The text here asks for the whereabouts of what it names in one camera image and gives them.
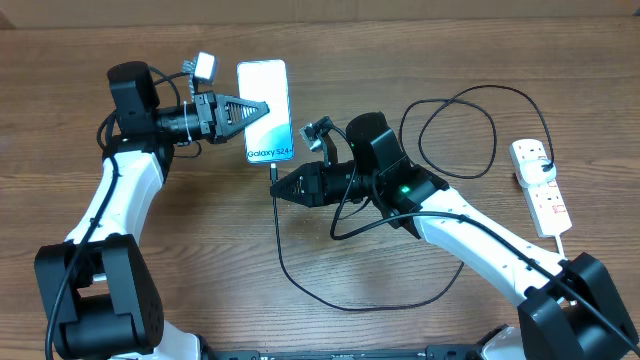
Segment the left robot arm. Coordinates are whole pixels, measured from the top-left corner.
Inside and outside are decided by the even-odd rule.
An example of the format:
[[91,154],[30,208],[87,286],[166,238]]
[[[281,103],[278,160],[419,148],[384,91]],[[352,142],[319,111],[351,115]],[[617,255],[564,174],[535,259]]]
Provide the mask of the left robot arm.
[[102,179],[79,224],[62,243],[41,247],[34,259],[48,321],[48,359],[215,356],[202,336],[165,320],[139,249],[140,235],[177,146],[224,143],[270,109],[264,102],[213,91],[161,108],[156,71],[142,61],[108,71],[115,109],[97,132]]

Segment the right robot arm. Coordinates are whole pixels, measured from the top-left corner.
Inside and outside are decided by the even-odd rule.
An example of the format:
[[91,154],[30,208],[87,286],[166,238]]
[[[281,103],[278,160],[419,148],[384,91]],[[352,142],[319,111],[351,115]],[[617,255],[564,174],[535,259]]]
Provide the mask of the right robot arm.
[[469,359],[621,359],[639,335],[606,267],[582,253],[568,260],[502,227],[472,207],[444,179],[414,164],[381,112],[341,131],[353,152],[340,163],[327,117],[305,127],[325,158],[275,181],[274,198],[320,207],[370,199],[379,225],[402,227],[468,265],[518,312],[516,327],[491,331]]

